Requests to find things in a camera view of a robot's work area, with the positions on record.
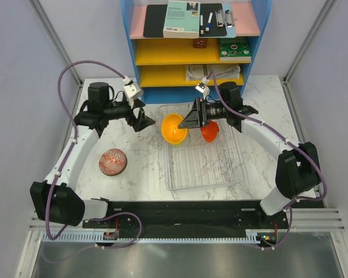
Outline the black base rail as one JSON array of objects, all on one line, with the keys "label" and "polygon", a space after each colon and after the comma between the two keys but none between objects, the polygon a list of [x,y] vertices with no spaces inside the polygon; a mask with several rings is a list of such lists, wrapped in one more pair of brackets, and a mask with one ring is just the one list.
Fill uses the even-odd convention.
[{"label": "black base rail", "polygon": [[117,228],[122,238],[153,239],[244,237],[248,229],[286,229],[287,215],[263,216],[259,200],[135,201],[107,204],[107,221],[84,222],[83,228]]}]

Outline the lime green bowl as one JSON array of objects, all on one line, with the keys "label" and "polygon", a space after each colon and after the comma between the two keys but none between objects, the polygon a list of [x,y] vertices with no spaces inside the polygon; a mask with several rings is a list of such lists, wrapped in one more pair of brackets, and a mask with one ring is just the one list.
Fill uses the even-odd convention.
[{"label": "lime green bowl", "polygon": [[186,142],[186,139],[184,139],[180,142],[170,143],[170,145],[173,147],[179,147],[179,146],[183,145],[185,142]]}]

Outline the white marker blue cap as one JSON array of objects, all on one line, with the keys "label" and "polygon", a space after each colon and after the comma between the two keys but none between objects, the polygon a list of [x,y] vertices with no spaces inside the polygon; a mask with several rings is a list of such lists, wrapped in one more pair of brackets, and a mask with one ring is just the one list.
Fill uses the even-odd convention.
[{"label": "white marker blue cap", "polygon": [[209,13],[209,16],[208,16],[208,21],[207,21],[207,24],[206,24],[206,27],[205,27],[205,31],[206,31],[206,32],[209,32],[209,30],[210,30],[211,22],[212,22],[212,17],[213,17],[213,13],[210,12],[210,13]]}]

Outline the black mat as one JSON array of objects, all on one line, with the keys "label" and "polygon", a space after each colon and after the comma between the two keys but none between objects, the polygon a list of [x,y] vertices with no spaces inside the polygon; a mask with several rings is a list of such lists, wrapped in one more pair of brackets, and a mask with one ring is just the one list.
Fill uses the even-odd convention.
[{"label": "black mat", "polygon": [[[167,5],[168,4],[147,5],[144,31],[143,31],[143,36],[145,38],[164,38],[163,27],[164,27]],[[215,12],[221,7],[222,7],[221,3],[205,3],[205,4],[201,3],[200,15],[202,14],[204,18],[204,34],[202,35],[199,34],[199,38],[200,37],[217,38]],[[213,17],[212,17],[210,30],[209,32],[206,32],[205,27],[206,27],[210,12],[213,13]]]}]

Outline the folded newspaper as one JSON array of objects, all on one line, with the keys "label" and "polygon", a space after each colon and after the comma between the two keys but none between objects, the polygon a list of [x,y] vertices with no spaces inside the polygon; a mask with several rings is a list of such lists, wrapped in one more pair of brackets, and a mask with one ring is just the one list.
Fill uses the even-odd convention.
[{"label": "folded newspaper", "polygon": [[239,64],[196,64],[186,65],[185,69],[186,81],[201,81],[212,70],[215,71],[217,79],[238,79],[241,73]]}]

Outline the teal book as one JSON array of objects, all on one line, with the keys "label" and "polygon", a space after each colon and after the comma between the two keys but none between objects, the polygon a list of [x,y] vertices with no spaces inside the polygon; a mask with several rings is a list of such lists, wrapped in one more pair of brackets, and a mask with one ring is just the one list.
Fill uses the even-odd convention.
[{"label": "teal book", "polygon": [[163,37],[197,39],[200,34],[200,7],[199,2],[168,1]]}]

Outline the yellow orange bowl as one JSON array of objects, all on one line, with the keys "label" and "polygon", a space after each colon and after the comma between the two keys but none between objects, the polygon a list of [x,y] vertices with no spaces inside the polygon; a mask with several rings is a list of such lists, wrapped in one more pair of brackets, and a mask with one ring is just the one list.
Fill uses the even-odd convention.
[{"label": "yellow orange bowl", "polygon": [[187,138],[189,130],[178,128],[184,118],[179,114],[168,114],[161,123],[161,134],[166,142],[175,143]]}]

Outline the green book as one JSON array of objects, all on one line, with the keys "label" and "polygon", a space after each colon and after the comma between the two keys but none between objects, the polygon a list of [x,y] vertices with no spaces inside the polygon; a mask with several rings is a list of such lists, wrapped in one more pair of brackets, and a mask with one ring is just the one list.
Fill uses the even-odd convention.
[{"label": "green book", "polygon": [[220,61],[251,62],[252,52],[247,37],[217,40]]}]

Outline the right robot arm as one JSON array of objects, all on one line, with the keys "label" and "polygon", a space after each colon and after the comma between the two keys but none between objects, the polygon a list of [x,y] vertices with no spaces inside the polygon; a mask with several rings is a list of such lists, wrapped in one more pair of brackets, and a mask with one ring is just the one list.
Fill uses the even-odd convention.
[{"label": "right robot arm", "polygon": [[300,199],[303,193],[317,185],[327,190],[321,172],[316,146],[311,142],[290,141],[267,124],[258,111],[243,103],[239,87],[234,82],[215,86],[218,100],[208,101],[208,80],[203,79],[195,88],[202,97],[194,99],[187,116],[180,122],[180,129],[208,127],[212,120],[225,119],[227,124],[250,137],[263,147],[276,161],[275,188],[260,201],[254,213],[255,224],[269,227],[275,214]]}]

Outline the brown small box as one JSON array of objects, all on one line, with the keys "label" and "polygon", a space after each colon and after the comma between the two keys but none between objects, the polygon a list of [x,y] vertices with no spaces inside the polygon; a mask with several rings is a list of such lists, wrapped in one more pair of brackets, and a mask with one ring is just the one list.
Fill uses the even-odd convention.
[{"label": "brown small box", "polygon": [[193,40],[193,48],[196,49],[204,49],[208,45],[208,39],[207,38],[198,38]]}]

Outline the white marker black cap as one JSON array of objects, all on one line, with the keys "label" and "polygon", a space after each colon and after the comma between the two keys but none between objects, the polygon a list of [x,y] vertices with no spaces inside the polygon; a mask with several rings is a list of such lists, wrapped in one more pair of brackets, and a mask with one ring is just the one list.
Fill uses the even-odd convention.
[{"label": "white marker black cap", "polygon": [[200,35],[204,34],[204,18],[203,15],[200,15]]}]

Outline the red patterned bowl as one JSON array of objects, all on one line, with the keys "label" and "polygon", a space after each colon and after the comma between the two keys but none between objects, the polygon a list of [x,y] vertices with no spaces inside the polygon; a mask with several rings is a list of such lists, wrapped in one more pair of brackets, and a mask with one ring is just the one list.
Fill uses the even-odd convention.
[{"label": "red patterned bowl", "polygon": [[117,148],[105,151],[99,159],[99,169],[107,176],[122,173],[127,167],[128,159],[125,153]]}]

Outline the blue shelf unit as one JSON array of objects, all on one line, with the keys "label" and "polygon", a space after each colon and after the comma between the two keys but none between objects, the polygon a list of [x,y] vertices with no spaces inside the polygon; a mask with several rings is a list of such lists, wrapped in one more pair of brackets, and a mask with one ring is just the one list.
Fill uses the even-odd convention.
[{"label": "blue shelf unit", "polygon": [[[271,11],[271,1],[229,3],[232,6],[238,37],[247,37],[251,62],[242,62],[240,78],[234,82],[245,90]],[[121,1],[122,21],[136,80],[143,89],[146,104],[192,102],[198,96],[195,81],[185,80],[185,66],[221,64],[216,38],[209,38],[204,49],[193,48],[193,39],[145,38],[143,36],[147,6]]]}]

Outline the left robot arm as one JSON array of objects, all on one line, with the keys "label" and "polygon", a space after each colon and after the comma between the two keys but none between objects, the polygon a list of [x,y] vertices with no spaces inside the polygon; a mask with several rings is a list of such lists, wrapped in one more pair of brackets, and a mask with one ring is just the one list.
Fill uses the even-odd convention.
[{"label": "left robot arm", "polygon": [[74,130],[51,172],[42,182],[33,182],[30,195],[36,214],[47,224],[77,226],[95,218],[104,228],[115,223],[115,212],[101,199],[82,200],[75,192],[77,181],[86,159],[111,120],[125,119],[135,132],[153,125],[146,116],[143,90],[133,81],[125,81],[120,101],[110,97],[111,86],[93,82],[88,87],[88,98],[74,118]]}]

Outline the red orange bowl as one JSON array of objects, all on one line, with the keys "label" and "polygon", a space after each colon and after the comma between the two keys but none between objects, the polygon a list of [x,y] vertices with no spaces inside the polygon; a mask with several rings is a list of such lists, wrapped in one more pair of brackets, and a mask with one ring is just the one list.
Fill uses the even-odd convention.
[{"label": "red orange bowl", "polygon": [[200,131],[204,140],[208,143],[211,143],[216,139],[219,133],[219,125],[216,122],[210,120],[208,125],[200,128]]}]

